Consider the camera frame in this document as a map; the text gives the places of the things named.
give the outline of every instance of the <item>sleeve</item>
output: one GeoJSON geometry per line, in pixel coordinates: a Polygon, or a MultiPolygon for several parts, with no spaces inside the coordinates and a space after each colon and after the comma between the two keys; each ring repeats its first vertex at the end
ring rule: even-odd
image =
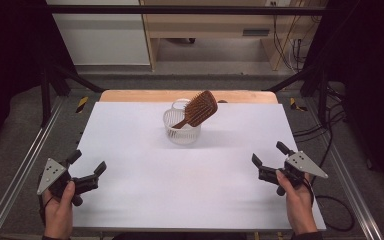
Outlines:
{"type": "Polygon", "coordinates": [[[321,232],[304,233],[300,235],[293,235],[291,240],[322,240],[321,232]]]}
{"type": "Polygon", "coordinates": [[[50,237],[47,237],[47,236],[42,236],[42,240],[62,240],[62,239],[50,238],[50,237]]]}

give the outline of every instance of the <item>hand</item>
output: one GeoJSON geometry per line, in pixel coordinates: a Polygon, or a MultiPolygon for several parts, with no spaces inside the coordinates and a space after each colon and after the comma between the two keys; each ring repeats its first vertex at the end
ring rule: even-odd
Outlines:
{"type": "Polygon", "coordinates": [[[311,207],[311,194],[308,189],[303,185],[294,189],[289,179],[279,170],[276,170],[276,175],[279,185],[282,186],[286,192],[288,220],[295,234],[317,232],[311,207]]]}
{"type": "Polygon", "coordinates": [[[58,239],[69,239],[73,230],[73,209],[71,199],[74,196],[76,186],[70,181],[61,199],[52,196],[49,190],[43,193],[45,208],[46,227],[44,236],[58,239]]]}

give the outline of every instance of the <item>hair comb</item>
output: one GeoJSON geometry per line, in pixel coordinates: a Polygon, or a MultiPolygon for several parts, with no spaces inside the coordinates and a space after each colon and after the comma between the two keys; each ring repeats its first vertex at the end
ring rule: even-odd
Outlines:
{"type": "Polygon", "coordinates": [[[184,119],[172,128],[181,129],[186,123],[196,127],[217,112],[217,109],[217,101],[213,94],[205,90],[192,98],[185,106],[184,119]]]}

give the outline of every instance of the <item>white tabletop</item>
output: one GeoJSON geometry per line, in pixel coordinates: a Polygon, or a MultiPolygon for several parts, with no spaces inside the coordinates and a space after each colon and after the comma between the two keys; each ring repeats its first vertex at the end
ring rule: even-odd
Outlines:
{"type": "MultiPolygon", "coordinates": [[[[99,188],[82,195],[74,227],[105,231],[266,231],[291,229],[285,197],[258,180],[255,153],[265,166],[296,149],[280,104],[219,104],[201,136],[179,146],[165,136],[162,116],[171,103],[98,102],[79,144],[73,177],[102,161],[99,188]]],[[[317,227],[326,229],[317,203],[317,227]]]]}

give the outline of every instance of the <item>wooden table edge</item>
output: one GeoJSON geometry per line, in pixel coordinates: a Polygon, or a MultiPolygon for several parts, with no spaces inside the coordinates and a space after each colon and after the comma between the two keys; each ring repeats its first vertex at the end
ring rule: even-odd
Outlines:
{"type": "MultiPolygon", "coordinates": [[[[269,91],[210,90],[217,101],[229,103],[277,104],[276,95],[269,91]]],[[[106,90],[100,102],[174,102],[177,99],[192,99],[199,90],[106,90]]]]}

